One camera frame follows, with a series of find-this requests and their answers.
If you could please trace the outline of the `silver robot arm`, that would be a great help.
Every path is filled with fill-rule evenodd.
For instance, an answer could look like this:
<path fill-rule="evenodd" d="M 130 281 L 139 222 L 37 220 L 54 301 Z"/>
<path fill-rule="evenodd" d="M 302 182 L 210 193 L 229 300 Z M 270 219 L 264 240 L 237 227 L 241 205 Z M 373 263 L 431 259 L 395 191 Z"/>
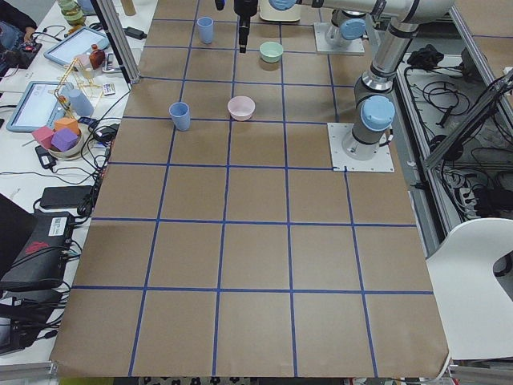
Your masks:
<path fill-rule="evenodd" d="M 250 33 L 251 17 L 258 11 L 258 1 L 235 1 L 234 12 L 239 17 L 239 48 L 245 53 Z M 334 10 L 332 13 L 332 26 L 327 30 L 327 40 L 353 41 L 359 39 L 366 32 L 365 14 L 357 11 Z"/>
<path fill-rule="evenodd" d="M 391 1 L 271 1 L 272 8 L 285 11 L 294 5 L 312 8 L 357 11 L 373 16 L 391 17 L 370 68 L 364 71 L 355 84 L 355 91 L 367 90 L 370 94 L 386 95 L 390 92 L 398 64 L 417 33 L 418 27 L 433 22 L 446 14 L 454 5 L 450 0 L 391 0 Z"/>

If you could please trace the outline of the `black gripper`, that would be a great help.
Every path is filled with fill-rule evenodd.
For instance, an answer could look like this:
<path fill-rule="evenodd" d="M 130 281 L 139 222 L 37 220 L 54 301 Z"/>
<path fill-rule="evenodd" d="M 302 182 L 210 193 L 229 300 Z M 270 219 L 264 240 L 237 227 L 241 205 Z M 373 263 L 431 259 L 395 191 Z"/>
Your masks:
<path fill-rule="evenodd" d="M 215 4 L 218 10 L 223 10 L 225 0 L 215 0 Z M 234 0 L 233 9 L 239 16 L 239 52 L 243 54 L 247 51 L 251 17 L 257 13 L 257 0 Z"/>

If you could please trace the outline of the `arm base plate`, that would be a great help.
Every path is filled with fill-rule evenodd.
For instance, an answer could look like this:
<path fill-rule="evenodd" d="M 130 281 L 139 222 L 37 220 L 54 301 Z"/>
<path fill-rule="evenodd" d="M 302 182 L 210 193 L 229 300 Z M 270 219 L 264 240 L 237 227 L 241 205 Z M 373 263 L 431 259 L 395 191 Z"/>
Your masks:
<path fill-rule="evenodd" d="M 386 134 L 376 144 L 353 137 L 353 124 L 327 123 L 332 169 L 335 172 L 394 172 Z"/>
<path fill-rule="evenodd" d="M 317 52 L 325 55 L 364 55 L 361 38 L 344 39 L 337 27 L 331 22 L 315 22 L 314 37 Z"/>

